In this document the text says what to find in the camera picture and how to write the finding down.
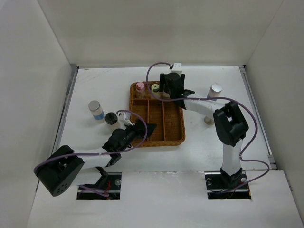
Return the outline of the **yellow cap spice bottle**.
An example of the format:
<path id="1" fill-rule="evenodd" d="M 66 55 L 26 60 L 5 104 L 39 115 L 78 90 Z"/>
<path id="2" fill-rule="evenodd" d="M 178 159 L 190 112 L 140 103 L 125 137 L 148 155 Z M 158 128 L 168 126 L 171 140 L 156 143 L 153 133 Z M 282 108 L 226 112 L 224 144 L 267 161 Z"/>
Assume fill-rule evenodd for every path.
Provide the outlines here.
<path id="1" fill-rule="evenodd" d="M 159 87 L 158 84 L 152 84 L 152 85 L 151 85 L 152 94 L 153 94 L 156 98 L 160 98 L 159 88 L 160 88 L 160 87 Z"/>

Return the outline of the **pink cap spice bottle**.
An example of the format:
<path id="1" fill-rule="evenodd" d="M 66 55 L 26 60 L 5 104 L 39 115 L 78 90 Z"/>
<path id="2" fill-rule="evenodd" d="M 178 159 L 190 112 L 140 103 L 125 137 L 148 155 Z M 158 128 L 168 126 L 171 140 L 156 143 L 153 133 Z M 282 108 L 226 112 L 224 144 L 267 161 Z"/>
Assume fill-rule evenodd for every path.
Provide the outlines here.
<path id="1" fill-rule="evenodd" d="M 136 84 L 136 98 L 145 98 L 145 84 L 143 82 L 138 82 Z"/>

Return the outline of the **silver cap blue label bottle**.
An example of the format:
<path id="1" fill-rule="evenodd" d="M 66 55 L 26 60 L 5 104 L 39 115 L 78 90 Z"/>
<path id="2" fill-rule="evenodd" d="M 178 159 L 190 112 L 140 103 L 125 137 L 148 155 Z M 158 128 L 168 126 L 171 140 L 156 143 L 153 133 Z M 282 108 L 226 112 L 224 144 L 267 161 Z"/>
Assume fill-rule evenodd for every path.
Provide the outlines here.
<path id="1" fill-rule="evenodd" d="M 97 100 L 93 100 L 89 102 L 88 108 L 93 116 L 93 118 L 99 123 L 105 122 L 105 114 L 103 109 L 101 108 L 100 103 Z"/>

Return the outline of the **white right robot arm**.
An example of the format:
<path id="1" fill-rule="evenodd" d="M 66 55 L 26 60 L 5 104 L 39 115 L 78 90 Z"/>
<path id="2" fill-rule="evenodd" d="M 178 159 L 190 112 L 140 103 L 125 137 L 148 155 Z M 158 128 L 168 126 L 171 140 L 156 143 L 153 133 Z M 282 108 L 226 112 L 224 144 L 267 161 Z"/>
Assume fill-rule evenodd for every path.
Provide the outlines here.
<path id="1" fill-rule="evenodd" d="M 160 74 L 160 91 L 167 93 L 178 107 L 199 113 L 214 123 L 217 136 L 223 143 L 220 182 L 224 187 L 231 188 L 242 172 L 239 154 L 249 126 L 236 102 L 217 102 L 222 91 L 221 85 L 212 84 L 204 98 L 185 89 L 184 79 L 184 74 L 176 72 Z"/>

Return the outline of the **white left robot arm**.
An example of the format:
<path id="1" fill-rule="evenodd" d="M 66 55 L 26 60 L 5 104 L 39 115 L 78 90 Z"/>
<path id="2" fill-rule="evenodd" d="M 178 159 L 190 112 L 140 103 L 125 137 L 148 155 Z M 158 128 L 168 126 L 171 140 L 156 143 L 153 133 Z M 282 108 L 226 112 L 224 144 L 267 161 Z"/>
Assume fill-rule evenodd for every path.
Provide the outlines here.
<path id="1" fill-rule="evenodd" d="M 54 197 L 69 188 L 82 169 L 110 167 L 121 158 L 121 153 L 134 149 L 134 140 L 141 143 L 150 137 L 157 124 L 137 119 L 125 129 L 114 130 L 101 149 L 75 152 L 68 145 L 61 146 L 47 160 L 34 168 L 34 174 Z"/>

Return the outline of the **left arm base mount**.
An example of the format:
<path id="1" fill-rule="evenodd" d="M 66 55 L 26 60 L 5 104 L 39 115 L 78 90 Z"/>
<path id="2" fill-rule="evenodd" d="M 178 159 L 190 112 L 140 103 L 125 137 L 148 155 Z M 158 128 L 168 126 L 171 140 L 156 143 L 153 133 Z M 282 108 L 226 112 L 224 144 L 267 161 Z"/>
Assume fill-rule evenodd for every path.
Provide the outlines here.
<path id="1" fill-rule="evenodd" d="M 122 184 L 121 172 L 107 172 L 102 167 L 93 168 L 98 180 L 93 184 L 81 184 L 85 188 L 78 187 L 77 200 L 119 200 Z"/>

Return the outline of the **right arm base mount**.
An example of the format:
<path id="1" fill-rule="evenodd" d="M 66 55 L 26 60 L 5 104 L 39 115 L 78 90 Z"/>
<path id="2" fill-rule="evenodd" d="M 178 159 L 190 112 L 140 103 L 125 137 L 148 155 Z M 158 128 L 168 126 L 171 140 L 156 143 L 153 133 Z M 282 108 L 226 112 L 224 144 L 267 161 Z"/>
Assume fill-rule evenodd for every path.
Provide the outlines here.
<path id="1" fill-rule="evenodd" d="M 228 176 L 222 170 L 206 172 L 205 183 L 209 200 L 251 200 L 246 173 L 240 169 L 236 174 Z"/>

